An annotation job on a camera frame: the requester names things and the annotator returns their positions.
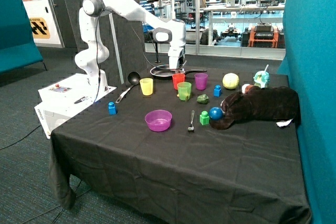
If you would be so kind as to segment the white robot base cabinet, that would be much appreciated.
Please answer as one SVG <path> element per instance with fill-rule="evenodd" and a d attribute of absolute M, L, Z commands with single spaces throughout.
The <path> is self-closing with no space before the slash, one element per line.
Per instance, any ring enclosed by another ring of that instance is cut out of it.
<path fill-rule="evenodd" d="M 92 86 L 87 74 L 76 73 L 45 88 L 39 89 L 41 103 L 35 106 L 47 138 L 70 118 L 99 101 L 116 87 L 107 85 L 105 77 Z"/>

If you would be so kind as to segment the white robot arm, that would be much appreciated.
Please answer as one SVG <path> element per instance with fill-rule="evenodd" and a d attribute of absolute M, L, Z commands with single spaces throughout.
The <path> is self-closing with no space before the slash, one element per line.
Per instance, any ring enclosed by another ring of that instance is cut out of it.
<path fill-rule="evenodd" d="M 88 44 L 75 56 L 76 65 L 85 71 L 88 90 L 92 95 L 104 94 L 108 89 L 106 74 L 99 64 L 109 57 L 108 48 L 100 38 L 99 19 L 109 16 L 110 28 L 114 35 L 112 15 L 117 14 L 128 21 L 144 22 L 154 28 L 153 38 L 159 44 L 169 44 L 169 68 L 179 69 L 185 62 L 185 23 L 177 20 L 164 21 L 149 13 L 134 0 L 83 0 L 79 10 L 81 39 Z"/>

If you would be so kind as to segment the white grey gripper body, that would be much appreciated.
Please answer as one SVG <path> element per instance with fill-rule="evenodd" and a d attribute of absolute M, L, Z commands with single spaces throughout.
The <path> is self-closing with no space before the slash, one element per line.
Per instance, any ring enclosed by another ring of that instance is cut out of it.
<path fill-rule="evenodd" d="M 171 46 L 168 51 L 169 69 L 179 69 L 185 64 L 185 47 Z"/>

